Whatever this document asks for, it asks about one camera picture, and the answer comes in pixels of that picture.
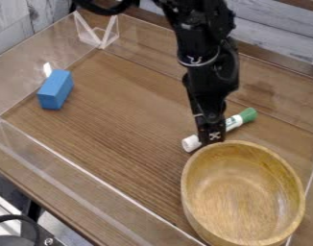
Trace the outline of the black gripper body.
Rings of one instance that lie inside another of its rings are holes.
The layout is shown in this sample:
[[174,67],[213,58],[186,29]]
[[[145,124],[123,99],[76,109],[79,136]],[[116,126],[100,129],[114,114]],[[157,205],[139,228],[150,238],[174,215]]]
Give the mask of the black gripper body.
[[183,84],[193,114],[215,124],[223,117],[226,97],[238,89],[237,50],[223,45],[213,62],[187,69]]

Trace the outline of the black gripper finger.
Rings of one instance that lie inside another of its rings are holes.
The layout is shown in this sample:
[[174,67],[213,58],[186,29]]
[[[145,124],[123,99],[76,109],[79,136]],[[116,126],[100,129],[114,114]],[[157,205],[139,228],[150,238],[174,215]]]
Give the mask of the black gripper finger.
[[223,142],[226,138],[226,123],[221,118],[215,123],[209,123],[202,115],[195,117],[198,139],[202,146]]

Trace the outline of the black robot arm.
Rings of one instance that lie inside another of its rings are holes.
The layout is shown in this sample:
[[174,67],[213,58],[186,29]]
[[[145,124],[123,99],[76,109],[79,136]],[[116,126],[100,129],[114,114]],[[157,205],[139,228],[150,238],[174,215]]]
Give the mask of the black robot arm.
[[238,89],[240,61],[231,31],[236,13],[225,0],[151,0],[177,40],[178,63],[202,145],[226,138],[226,98]]

